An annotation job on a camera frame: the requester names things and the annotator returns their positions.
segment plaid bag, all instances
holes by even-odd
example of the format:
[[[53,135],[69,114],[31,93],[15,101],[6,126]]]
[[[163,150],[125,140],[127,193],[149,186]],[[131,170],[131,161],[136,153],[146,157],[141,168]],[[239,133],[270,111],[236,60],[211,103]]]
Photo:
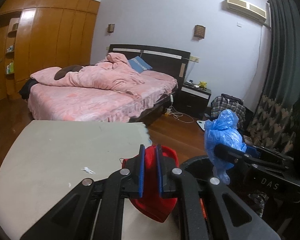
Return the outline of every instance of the plaid bag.
[[[246,109],[243,106],[243,101],[239,98],[229,96],[227,94],[221,94],[221,96],[216,97],[211,102],[211,117],[216,118],[219,114],[225,110],[229,109],[234,112],[239,118],[237,124],[238,128],[242,128],[245,120]]]

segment paper scrap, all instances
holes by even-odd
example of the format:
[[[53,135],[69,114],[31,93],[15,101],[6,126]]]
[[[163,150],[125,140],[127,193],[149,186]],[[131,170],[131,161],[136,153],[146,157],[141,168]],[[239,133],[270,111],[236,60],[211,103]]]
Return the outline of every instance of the paper scrap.
[[[88,167],[84,167],[83,169],[81,169],[82,171],[85,171],[89,174],[96,174],[94,171],[90,170]]]

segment blue plastic bag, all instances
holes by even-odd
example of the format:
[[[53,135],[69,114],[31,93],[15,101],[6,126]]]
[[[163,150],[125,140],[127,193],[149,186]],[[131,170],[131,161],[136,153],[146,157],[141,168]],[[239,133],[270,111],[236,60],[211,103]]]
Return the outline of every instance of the blue plastic bag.
[[[237,115],[226,109],[219,114],[218,119],[212,122],[208,120],[204,124],[204,147],[214,165],[213,175],[226,185],[230,184],[230,178],[226,174],[226,170],[231,169],[234,165],[216,157],[213,150],[217,144],[222,143],[242,152],[246,151],[247,146],[242,143],[242,136],[237,131],[238,121]]]

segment black headboard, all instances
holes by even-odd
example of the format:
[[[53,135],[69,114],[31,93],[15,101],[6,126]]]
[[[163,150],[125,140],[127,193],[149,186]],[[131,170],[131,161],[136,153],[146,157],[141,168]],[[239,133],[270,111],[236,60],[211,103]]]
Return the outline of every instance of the black headboard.
[[[179,88],[184,83],[190,52],[129,44],[111,44],[109,52],[122,53],[127,59],[139,56],[153,68],[152,70],[174,77]]]

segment silver bolt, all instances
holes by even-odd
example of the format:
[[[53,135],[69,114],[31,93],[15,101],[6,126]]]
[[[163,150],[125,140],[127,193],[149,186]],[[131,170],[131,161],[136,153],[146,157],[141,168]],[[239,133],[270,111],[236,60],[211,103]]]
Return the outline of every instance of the silver bolt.
[[[121,169],[120,170],[120,174],[121,175],[128,175],[130,173],[130,170],[129,169]]]
[[[176,174],[176,175],[179,175],[179,174],[182,173],[182,169],[174,168],[174,169],[172,170],[172,173],[173,173],[173,174]]]
[[[218,185],[220,183],[220,180],[218,178],[211,178],[210,183],[213,185]]]
[[[92,179],[84,179],[83,181],[82,181],[82,185],[84,185],[84,186],[90,186],[91,184],[92,184]]]

